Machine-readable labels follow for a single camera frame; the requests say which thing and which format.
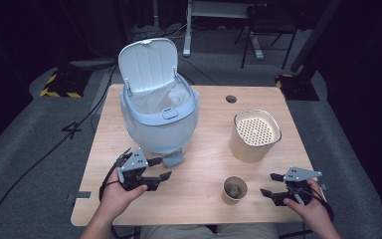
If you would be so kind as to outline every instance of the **person's left hand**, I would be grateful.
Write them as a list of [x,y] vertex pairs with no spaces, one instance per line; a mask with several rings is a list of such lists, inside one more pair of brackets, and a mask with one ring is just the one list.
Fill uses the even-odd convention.
[[112,172],[107,183],[114,181],[117,181],[117,183],[107,185],[104,189],[103,197],[98,207],[99,213],[105,215],[110,221],[119,216],[128,207],[129,203],[147,190],[147,185],[141,185],[133,190],[125,191],[120,183],[118,183],[117,170]]

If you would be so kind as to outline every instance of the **black cable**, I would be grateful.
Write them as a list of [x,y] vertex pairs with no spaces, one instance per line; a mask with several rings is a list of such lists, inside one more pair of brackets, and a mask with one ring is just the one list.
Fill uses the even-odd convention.
[[304,222],[302,222],[302,231],[305,231],[305,223]]
[[[115,64],[115,65],[113,66],[113,69],[110,68],[109,71],[107,72],[107,74],[109,75],[109,80],[107,81],[108,86],[111,85],[112,75],[113,75],[114,70],[116,69],[116,67],[117,67],[117,64]],[[95,109],[95,112],[93,113],[92,119],[90,120],[90,124],[92,125],[92,130],[93,130],[94,133],[96,133],[96,129],[95,129],[95,126],[93,125],[93,120],[95,119],[95,115],[96,115],[96,113],[98,112],[98,110],[100,109],[100,107],[103,105],[103,101],[101,101],[100,104],[96,104],[96,105],[98,105],[98,107],[97,107],[97,109]]]
[[[111,75],[109,77],[109,81],[111,81],[111,77],[113,76],[113,72],[114,70],[116,69],[113,68],[113,71],[111,72]],[[33,170],[37,165],[39,165],[39,163],[41,163],[43,160],[45,160],[53,151],[55,151],[68,137],[71,136],[71,134],[73,134],[76,129],[92,114],[93,111],[96,110],[97,106],[100,104],[100,102],[102,102],[102,100],[104,99],[104,96],[105,94],[103,94],[103,96],[100,98],[99,102],[95,105],[95,107],[79,122],[79,123],[75,123],[74,124],[74,128],[72,131],[70,131],[69,133],[67,133],[67,135],[65,135],[53,148],[51,148],[51,150],[49,150],[44,156],[42,156],[37,162],[35,162],[29,169],[27,169],[12,185],[11,187],[5,192],[5,194],[2,196],[1,200],[0,200],[0,207],[2,205],[2,203],[5,201],[5,199],[7,198],[7,196],[9,195],[9,193],[15,188],[15,186],[17,186],[17,184],[31,171]]]
[[217,86],[220,86],[219,83],[217,83],[215,80],[213,80],[212,78],[210,78],[209,76],[207,76],[207,74],[203,73],[200,69],[196,68],[194,65],[192,65],[190,62],[188,62],[187,60],[183,59],[183,58],[179,58],[180,60],[188,63],[191,67],[193,67],[195,70],[197,70],[199,73],[201,73],[202,75],[204,75],[206,78],[208,78],[210,81],[212,81],[215,85]]
[[[110,175],[113,173],[113,171],[116,169],[117,166],[119,166],[120,162],[126,158],[130,158],[132,153],[129,152],[131,150],[131,148],[127,149],[123,154],[120,155],[120,157],[116,160],[116,162],[113,164],[113,166],[110,168],[109,172],[107,173],[106,177],[104,178],[103,182],[101,183],[101,187],[100,189],[98,190],[98,200],[101,200],[103,198],[103,194],[104,194],[104,190],[106,189],[106,187],[110,184],[113,184],[113,183],[119,183],[119,180],[118,181],[113,181],[113,182],[110,182],[110,183],[107,183],[107,181],[109,180],[110,178]],[[126,235],[126,236],[119,236],[117,235],[117,232],[116,230],[114,229],[114,226],[113,225],[110,225],[110,233],[112,234],[112,236],[115,238],[115,239],[128,239],[128,238],[131,238],[133,236],[136,236],[136,235],[139,235],[140,233],[139,232],[133,232],[129,235]]]
[[103,70],[106,68],[111,68],[112,66],[115,65],[116,61],[117,59],[113,58],[111,62],[96,64],[96,65],[82,66],[82,65],[76,65],[75,62],[71,62],[71,65],[73,65],[75,68],[78,68],[80,71],[83,71],[83,72],[93,72],[93,71]]
[[86,41],[86,39],[83,37],[83,35],[80,33],[80,30],[77,28],[76,24],[73,21],[73,18],[71,18],[69,12],[67,11],[67,8],[65,8],[64,4],[62,3],[62,1],[58,0],[58,2],[60,4],[60,6],[62,7],[62,9],[64,10],[65,15],[70,20],[70,23],[74,27],[74,30],[76,30],[77,35],[80,37],[80,39],[83,41],[83,43],[86,44],[86,46],[89,48],[89,50],[91,50],[93,53],[95,53],[96,55],[101,56],[101,57],[113,57],[113,56],[107,56],[105,54],[102,54],[102,53],[98,52],[97,50],[95,50],[94,48],[92,48],[90,46],[90,44]]
[[[317,195],[314,195],[314,194],[312,194],[311,192],[308,192],[308,191],[303,190],[303,189],[293,188],[293,187],[291,187],[291,186],[288,186],[287,188],[288,188],[291,192],[293,192],[293,193],[302,192],[302,193],[305,193],[305,194],[311,196],[311,197],[314,198],[315,200],[319,201],[319,202],[321,203],[321,205],[326,209],[326,211],[327,211],[327,213],[328,213],[328,216],[329,216],[329,218],[330,218],[330,221],[333,221],[333,220],[334,220],[333,209],[331,208],[330,204],[328,204],[316,190],[314,190],[313,188],[311,188],[311,190],[314,191],[315,194],[317,194]],[[304,225],[305,225],[305,224],[303,224],[303,229],[302,229],[302,231],[289,233],[289,234],[280,236],[279,238],[283,239],[283,238],[294,237],[294,236],[300,236],[300,235],[303,235],[303,237],[305,237],[305,234],[312,233],[312,230],[310,230],[310,229],[308,229],[308,230],[304,230]]]
[[147,39],[147,34],[144,33],[144,32],[137,32],[137,33],[134,33],[133,36],[132,36],[132,41],[133,42],[138,42],[138,41],[141,41],[141,40],[144,40],[144,39]]
[[179,71],[178,71],[178,73],[179,73],[182,77],[184,77],[187,81],[189,81],[189,82],[191,83],[191,85],[195,86],[195,83],[194,83],[189,77],[185,76],[183,73],[181,73],[181,72],[179,72]]
[[164,34],[161,36],[162,38],[169,38],[169,37],[167,37],[167,36],[172,36],[173,34],[175,34],[175,32],[177,32],[178,31],[178,29],[176,29],[176,30],[170,30],[170,32],[167,32],[167,30],[165,30],[165,32],[164,32]]
[[150,38],[159,38],[160,36],[158,36],[157,34],[161,32],[161,30],[158,30],[155,34],[153,34],[153,36],[151,36]]

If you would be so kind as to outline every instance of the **perforated basket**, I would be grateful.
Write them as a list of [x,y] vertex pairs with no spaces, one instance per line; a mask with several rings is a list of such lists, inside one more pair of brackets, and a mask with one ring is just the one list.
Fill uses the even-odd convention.
[[256,162],[281,138],[281,129],[268,112],[245,111],[235,115],[230,149],[239,160]]

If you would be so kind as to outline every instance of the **hand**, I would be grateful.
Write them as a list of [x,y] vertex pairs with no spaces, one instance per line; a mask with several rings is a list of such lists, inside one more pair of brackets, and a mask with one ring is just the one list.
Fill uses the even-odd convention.
[[128,207],[129,203],[147,190],[147,185],[141,185],[133,190],[125,191],[120,183],[117,183],[119,181],[117,170],[112,172],[107,183],[115,181],[116,183],[107,185],[104,189],[100,206],[97,209],[97,211],[101,211],[110,221],[113,221],[119,216]]
[[142,185],[125,191],[118,181],[117,170],[114,170],[107,180],[110,184],[104,189],[100,205],[81,238],[109,238],[113,220],[128,207],[129,203],[147,190],[147,185]]
[[[316,192],[321,191],[316,181],[309,179],[307,182]],[[284,204],[299,214],[309,229],[315,232],[320,238],[340,238],[330,221],[327,210],[318,200],[313,198],[307,205],[303,206],[291,199],[285,198]]]

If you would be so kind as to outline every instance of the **dark background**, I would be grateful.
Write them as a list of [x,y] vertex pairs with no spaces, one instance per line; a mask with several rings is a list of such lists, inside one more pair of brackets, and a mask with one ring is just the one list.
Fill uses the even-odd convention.
[[[131,41],[133,23],[154,24],[151,2],[0,0],[0,134],[32,100],[32,81],[68,61],[116,56]],[[158,0],[158,7],[161,27],[185,21],[185,0]],[[382,1],[343,1],[303,65],[323,76],[382,199]]]

